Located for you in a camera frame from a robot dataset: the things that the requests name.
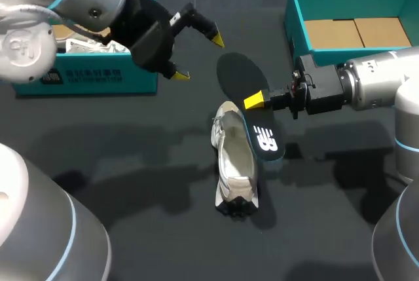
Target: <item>new balance logo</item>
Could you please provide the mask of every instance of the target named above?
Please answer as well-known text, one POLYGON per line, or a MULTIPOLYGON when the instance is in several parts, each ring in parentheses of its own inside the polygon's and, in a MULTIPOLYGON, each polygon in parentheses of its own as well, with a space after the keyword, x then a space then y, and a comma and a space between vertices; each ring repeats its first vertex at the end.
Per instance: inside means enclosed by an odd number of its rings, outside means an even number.
POLYGON ((257 141, 259 142, 259 145, 261 146, 261 149, 264 151, 277 151, 278 146, 276 145, 276 141, 272 137, 272 131, 271 129, 265 129, 265 128, 259 128, 256 126, 253 126, 255 129, 255 133, 257 135, 257 141))

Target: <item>open box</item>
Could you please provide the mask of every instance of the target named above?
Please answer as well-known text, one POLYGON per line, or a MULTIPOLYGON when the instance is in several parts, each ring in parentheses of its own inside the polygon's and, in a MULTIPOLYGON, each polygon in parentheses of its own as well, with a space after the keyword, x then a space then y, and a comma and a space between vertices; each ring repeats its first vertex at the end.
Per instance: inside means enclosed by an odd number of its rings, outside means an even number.
MULTIPOLYGON (((66 27, 53 27, 56 37, 70 34, 66 27)), ((54 67, 42 79, 13 88, 19 96, 153 94, 157 79, 156 73, 138 68, 130 53, 57 54, 54 67)))
POLYGON ((294 62, 340 64, 419 45, 419 0, 287 0, 285 30, 294 62))

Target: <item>shoe insole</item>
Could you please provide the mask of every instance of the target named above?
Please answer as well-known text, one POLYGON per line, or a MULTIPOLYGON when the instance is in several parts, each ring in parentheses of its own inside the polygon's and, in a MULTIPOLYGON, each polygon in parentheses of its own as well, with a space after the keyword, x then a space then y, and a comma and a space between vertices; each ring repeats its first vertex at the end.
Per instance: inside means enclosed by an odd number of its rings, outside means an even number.
POLYGON ((229 53, 218 59, 217 76, 221 90, 244 116, 249 142, 256 157, 263 161, 282 158, 285 145, 272 108, 244 108, 246 98, 269 88, 263 72, 248 57, 229 53))

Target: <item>black table surface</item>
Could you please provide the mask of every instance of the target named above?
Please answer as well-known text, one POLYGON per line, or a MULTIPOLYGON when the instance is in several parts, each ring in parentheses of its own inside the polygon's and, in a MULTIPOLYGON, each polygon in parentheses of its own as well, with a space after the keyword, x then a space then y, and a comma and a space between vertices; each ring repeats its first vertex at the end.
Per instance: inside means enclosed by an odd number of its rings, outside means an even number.
POLYGON ((392 108, 297 121, 277 112, 288 159, 261 167, 259 211, 237 221, 215 210, 217 59, 245 54, 272 87, 291 78, 284 9, 258 3, 211 10, 224 50, 184 31, 173 60, 192 79, 161 78, 156 96, 22 100, 0 86, 0 142, 102 221, 113 281, 376 280, 374 224, 399 192, 385 180, 395 175, 392 108))

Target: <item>teal box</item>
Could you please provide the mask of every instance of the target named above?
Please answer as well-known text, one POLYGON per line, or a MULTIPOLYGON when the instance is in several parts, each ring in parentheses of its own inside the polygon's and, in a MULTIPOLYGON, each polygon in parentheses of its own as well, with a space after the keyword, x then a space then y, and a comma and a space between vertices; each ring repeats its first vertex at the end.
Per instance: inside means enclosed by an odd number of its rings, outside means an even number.
POLYGON ((154 94, 157 79, 156 73, 138 68, 130 53, 57 54, 42 79, 13 87, 19 96, 154 94))
POLYGON ((304 21, 354 18, 399 17, 412 46, 419 45, 419 0, 287 0, 285 31, 293 62, 298 56, 312 54, 319 66, 340 64, 401 47, 364 47, 314 49, 304 21))

